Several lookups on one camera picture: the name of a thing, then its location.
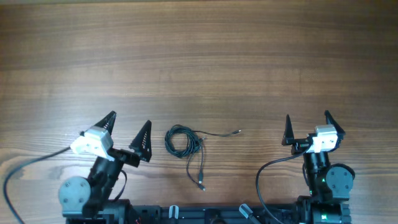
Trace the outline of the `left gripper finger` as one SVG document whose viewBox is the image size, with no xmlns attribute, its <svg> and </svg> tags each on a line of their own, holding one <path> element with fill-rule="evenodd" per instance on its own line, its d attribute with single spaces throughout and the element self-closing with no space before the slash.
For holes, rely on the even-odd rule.
<svg viewBox="0 0 398 224">
<path fill-rule="evenodd" d="M 152 157 L 150 140 L 151 129 L 152 122 L 150 120 L 147 120 L 129 145 L 129 149 L 132 149 L 139 156 L 140 160 L 145 162 L 150 162 L 150 159 Z"/>
<path fill-rule="evenodd" d="M 114 123 L 116 121 L 117 113 L 115 111 L 111 111 L 107 114 L 103 119 L 98 121 L 95 126 L 99 128 L 104 128 L 107 132 L 112 135 Z"/>
</svg>

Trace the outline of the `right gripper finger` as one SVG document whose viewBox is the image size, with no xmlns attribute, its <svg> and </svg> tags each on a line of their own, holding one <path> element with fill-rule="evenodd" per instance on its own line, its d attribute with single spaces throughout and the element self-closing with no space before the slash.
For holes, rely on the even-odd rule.
<svg viewBox="0 0 398 224">
<path fill-rule="evenodd" d="M 290 116 L 287 114 L 285 119 L 285 131 L 282 138 L 281 144 L 283 146 L 293 145 L 295 142 L 294 132 L 292 128 L 292 123 L 290 120 Z"/>
<path fill-rule="evenodd" d="M 325 110 L 324 115 L 325 115 L 326 123 L 332 124 L 335 127 L 338 139 L 343 140 L 344 136 L 346 134 L 344 129 L 334 120 L 334 118 L 332 117 L 331 113 L 328 110 Z"/>
</svg>

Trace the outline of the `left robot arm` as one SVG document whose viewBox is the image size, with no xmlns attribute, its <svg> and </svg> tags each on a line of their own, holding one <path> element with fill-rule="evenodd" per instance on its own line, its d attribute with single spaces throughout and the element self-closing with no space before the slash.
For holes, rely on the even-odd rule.
<svg viewBox="0 0 398 224">
<path fill-rule="evenodd" d="M 117 113 L 111 111 L 92 127 L 80 133 L 70 148 L 75 154 L 89 152 L 96 156 L 87 177 L 74 176 L 59 188 L 58 197 L 66 223 L 141 223 L 141 215 L 124 190 L 114 198 L 110 195 L 123 166 L 138 167 L 152 157 L 150 134 L 152 122 L 146 121 L 129 145 L 129 150 L 115 149 L 111 137 Z"/>
</svg>

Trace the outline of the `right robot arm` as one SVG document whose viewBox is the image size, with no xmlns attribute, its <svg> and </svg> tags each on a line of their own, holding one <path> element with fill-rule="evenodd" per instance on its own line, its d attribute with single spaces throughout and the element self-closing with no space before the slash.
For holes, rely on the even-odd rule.
<svg viewBox="0 0 398 224">
<path fill-rule="evenodd" d="M 331 164 L 329 153 L 339 148 L 345 131 L 325 111 L 326 124 L 315 126 L 305 138 L 295 138 L 290 116 L 286 116 L 282 145 L 291 146 L 293 156 L 303 157 L 303 172 L 309 196 L 299 196 L 292 218 L 295 223 L 351 223 L 347 201 L 353 188 L 354 170 Z"/>
</svg>

